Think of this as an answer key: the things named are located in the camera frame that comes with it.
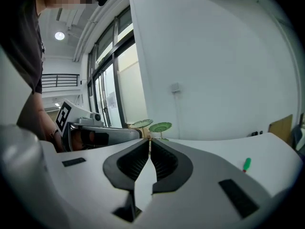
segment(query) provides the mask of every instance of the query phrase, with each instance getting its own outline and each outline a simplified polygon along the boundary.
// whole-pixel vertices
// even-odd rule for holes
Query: black slot
[[[219,185],[243,219],[259,209],[259,207],[233,180],[223,180],[219,182]]]
[[[68,166],[77,165],[77,164],[85,162],[85,161],[86,160],[84,158],[76,158],[76,159],[63,161],[62,164],[63,164],[63,166],[68,167]]]

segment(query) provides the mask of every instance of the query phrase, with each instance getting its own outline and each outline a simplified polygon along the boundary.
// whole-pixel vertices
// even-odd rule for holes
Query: black railing
[[[42,88],[78,86],[79,74],[43,74]]]

